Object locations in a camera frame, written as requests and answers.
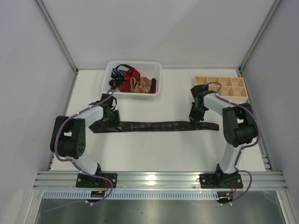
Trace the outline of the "brown floral tie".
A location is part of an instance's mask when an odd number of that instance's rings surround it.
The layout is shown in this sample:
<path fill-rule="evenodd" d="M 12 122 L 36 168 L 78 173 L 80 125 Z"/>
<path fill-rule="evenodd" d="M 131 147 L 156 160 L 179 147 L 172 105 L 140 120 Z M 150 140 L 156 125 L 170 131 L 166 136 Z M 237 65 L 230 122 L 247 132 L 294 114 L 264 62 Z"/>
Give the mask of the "brown floral tie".
<path fill-rule="evenodd" d="M 96 121 L 89 126 L 93 133 L 113 133 L 98 132 L 98 127 L 103 121 Z M 180 132 L 180 131 L 201 131 L 212 130 L 219 131 L 219 125 L 210 122 L 201 122 L 199 126 L 191 126 L 188 121 L 166 121 L 166 122 L 121 122 L 122 133 L 130 132 Z"/>

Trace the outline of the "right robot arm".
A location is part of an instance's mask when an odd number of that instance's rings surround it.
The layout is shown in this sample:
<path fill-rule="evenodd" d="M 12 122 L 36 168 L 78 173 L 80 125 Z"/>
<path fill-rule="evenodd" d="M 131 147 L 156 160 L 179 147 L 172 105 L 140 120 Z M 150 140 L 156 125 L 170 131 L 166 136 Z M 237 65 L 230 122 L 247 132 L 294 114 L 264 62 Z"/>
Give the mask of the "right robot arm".
<path fill-rule="evenodd" d="M 240 170 L 237 168 L 244 149 L 253 147 L 259 141 L 257 120 L 248 103 L 237 104 L 222 98 L 218 91 L 207 84 L 191 88 L 194 99 L 189 114 L 191 124 L 203 124 L 204 115 L 212 110 L 222 116 L 223 135 L 227 142 L 224 155 L 212 174 L 201 174 L 199 182 L 203 189 L 228 189 L 243 187 Z"/>

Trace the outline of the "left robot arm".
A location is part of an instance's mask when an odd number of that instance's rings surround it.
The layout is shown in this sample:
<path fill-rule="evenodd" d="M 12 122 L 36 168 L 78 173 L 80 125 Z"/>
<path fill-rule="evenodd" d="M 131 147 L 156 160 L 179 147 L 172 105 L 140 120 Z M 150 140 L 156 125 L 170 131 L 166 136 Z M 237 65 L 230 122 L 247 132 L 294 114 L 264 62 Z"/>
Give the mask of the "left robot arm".
<path fill-rule="evenodd" d="M 72 116 L 56 117 L 50 150 L 60 162 L 70 162 L 78 171 L 77 187 L 99 188 L 104 185 L 112 189 L 113 180 L 108 179 L 86 148 L 86 130 L 97 122 L 107 127 L 103 132 L 116 130 L 121 126 L 120 116 L 116 110 L 117 99 L 113 93 L 104 93 L 99 101 L 90 103 L 87 108 Z"/>

